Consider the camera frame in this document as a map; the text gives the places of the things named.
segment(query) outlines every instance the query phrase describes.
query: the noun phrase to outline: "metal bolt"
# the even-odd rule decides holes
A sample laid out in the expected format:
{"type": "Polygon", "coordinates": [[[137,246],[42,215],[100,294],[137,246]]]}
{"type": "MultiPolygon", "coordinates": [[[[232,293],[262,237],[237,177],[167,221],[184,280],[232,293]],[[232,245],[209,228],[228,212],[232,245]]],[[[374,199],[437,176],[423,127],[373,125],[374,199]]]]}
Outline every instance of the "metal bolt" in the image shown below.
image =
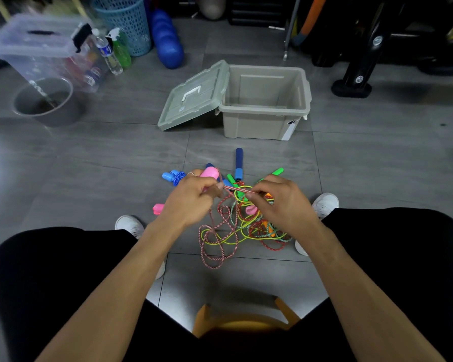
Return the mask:
{"type": "Polygon", "coordinates": [[[377,47],[381,44],[381,42],[383,41],[383,37],[382,36],[377,36],[374,38],[374,40],[372,41],[372,45],[374,47],[377,47]]]}

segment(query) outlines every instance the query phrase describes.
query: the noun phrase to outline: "lid handle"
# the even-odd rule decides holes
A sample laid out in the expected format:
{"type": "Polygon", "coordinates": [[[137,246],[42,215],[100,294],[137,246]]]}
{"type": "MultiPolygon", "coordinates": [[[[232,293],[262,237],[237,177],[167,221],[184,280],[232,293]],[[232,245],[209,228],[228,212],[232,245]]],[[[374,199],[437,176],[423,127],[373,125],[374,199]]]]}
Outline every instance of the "lid handle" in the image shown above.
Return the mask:
{"type": "Polygon", "coordinates": [[[199,93],[199,89],[200,89],[200,88],[201,88],[201,85],[199,85],[199,86],[197,86],[196,88],[191,89],[190,91],[184,93],[183,99],[182,99],[181,101],[185,101],[185,100],[186,100],[186,97],[187,97],[188,95],[190,95],[190,94],[193,94],[195,91],[198,91],[198,93],[199,93]]]}

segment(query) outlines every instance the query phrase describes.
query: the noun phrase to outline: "plastic container lid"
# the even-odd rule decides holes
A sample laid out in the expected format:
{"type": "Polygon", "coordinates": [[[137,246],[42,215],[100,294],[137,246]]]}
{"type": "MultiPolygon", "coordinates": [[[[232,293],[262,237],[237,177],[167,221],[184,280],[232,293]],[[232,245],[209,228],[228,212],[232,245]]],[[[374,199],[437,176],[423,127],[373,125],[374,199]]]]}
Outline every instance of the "plastic container lid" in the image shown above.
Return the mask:
{"type": "Polygon", "coordinates": [[[229,65],[221,60],[175,87],[169,93],[158,127],[164,131],[218,108],[229,77],[229,65]]]}
{"type": "Polygon", "coordinates": [[[76,53],[72,38],[85,23],[82,16],[16,14],[0,28],[0,56],[70,57],[76,53]]]}

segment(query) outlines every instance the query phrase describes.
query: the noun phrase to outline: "gray plastic bin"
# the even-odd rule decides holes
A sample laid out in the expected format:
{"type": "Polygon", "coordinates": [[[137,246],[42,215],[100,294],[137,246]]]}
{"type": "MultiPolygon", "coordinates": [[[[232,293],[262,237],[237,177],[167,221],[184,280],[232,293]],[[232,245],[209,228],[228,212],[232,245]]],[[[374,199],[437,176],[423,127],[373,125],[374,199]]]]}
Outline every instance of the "gray plastic bin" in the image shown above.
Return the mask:
{"type": "Polygon", "coordinates": [[[158,126],[166,130],[217,108],[226,137],[286,141],[307,119],[311,99],[302,68],[219,61],[171,91],[158,126]]]}

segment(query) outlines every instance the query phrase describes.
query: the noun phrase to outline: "storage box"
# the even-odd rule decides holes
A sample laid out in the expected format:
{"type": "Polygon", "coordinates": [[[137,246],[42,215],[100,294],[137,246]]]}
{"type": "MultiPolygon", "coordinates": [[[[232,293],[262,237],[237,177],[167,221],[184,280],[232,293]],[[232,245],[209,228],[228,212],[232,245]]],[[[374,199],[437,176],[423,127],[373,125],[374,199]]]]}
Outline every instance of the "storage box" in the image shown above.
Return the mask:
{"type": "Polygon", "coordinates": [[[219,61],[171,91],[158,126],[164,131],[218,109],[226,137],[287,141],[307,119],[311,99],[302,68],[219,61]]]}
{"type": "Polygon", "coordinates": [[[95,92],[109,69],[92,39],[79,34],[87,23],[80,16],[14,15],[0,28],[0,59],[27,81],[64,77],[95,92]]]}

